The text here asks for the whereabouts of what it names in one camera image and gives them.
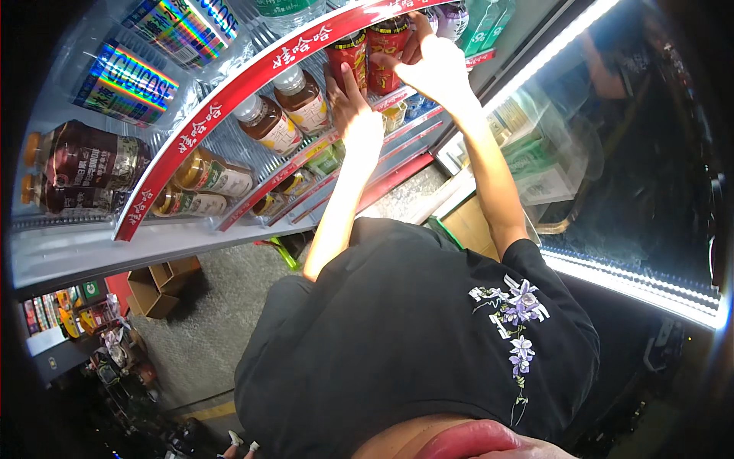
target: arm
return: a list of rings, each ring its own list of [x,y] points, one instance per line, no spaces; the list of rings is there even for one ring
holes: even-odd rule
[[[382,116],[370,107],[365,94],[357,88],[352,69],[342,64],[341,70],[346,95],[324,66],[327,97],[346,156],[303,267],[303,277],[314,282],[324,266],[349,246],[357,206],[377,166],[384,136]]]
[[[501,258],[513,242],[528,238],[515,181],[469,86],[464,53],[450,40],[436,37],[425,16],[409,14],[417,30],[401,60],[382,53],[371,60],[441,104],[464,134],[479,202]]]

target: floor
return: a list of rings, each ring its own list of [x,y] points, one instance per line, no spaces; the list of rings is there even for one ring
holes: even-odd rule
[[[445,180],[437,166],[430,165],[363,213],[406,216]],[[161,407],[181,418],[194,413],[226,435],[225,425],[238,425],[228,413],[233,411],[234,369],[268,289],[277,279],[297,272],[290,271],[272,248],[254,244],[203,253],[199,260],[202,275],[181,293],[182,302],[171,317],[132,317],[131,322],[156,366]]]

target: brown bottle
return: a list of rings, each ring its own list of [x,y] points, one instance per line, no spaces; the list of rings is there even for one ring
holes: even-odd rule
[[[287,197],[300,196],[316,183],[313,174],[306,169],[298,169],[275,186],[275,191]]]
[[[150,163],[150,147],[136,137],[118,136],[67,121],[47,134],[32,132],[23,159],[41,165],[51,184],[129,191]]]
[[[190,191],[211,191],[225,196],[242,196],[252,189],[252,171],[227,163],[221,156],[198,146],[173,174],[173,183]]]
[[[64,214],[70,209],[85,209],[92,214],[110,215],[125,204],[126,194],[109,189],[56,188],[42,176],[24,176],[21,180],[21,202],[34,203],[49,214]]]
[[[267,97],[253,94],[232,111],[245,134],[282,156],[293,153],[303,137],[280,107]]]
[[[189,191],[168,183],[153,202],[150,211],[158,217],[174,215],[216,217],[223,214],[226,208],[227,200],[224,196]]]
[[[252,206],[250,212],[258,217],[274,217],[286,204],[286,199],[282,195],[268,193],[265,198]]]
[[[273,93],[280,106],[307,135],[331,126],[326,101],[310,73],[293,64],[273,78]]]

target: shoe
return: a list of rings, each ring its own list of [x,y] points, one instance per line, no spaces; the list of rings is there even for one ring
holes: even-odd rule
[[[244,440],[239,438],[239,435],[237,435],[233,430],[229,430],[230,438],[232,438],[232,444],[236,447],[242,446],[244,444]]]

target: hand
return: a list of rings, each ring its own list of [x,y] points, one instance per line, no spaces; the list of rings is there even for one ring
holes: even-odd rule
[[[382,115],[367,102],[366,90],[360,92],[357,88],[349,64],[342,63],[341,72],[346,95],[337,86],[329,66],[324,64],[327,98],[334,114],[334,126],[346,148],[340,175],[349,174],[366,181],[377,166],[385,128]]]
[[[408,15],[416,26],[401,59],[375,53],[370,60],[395,72],[406,84],[414,87],[456,116],[469,104],[478,104],[466,71],[464,53],[448,38],[439,38],[431,30],[426,16],[419,12]]]

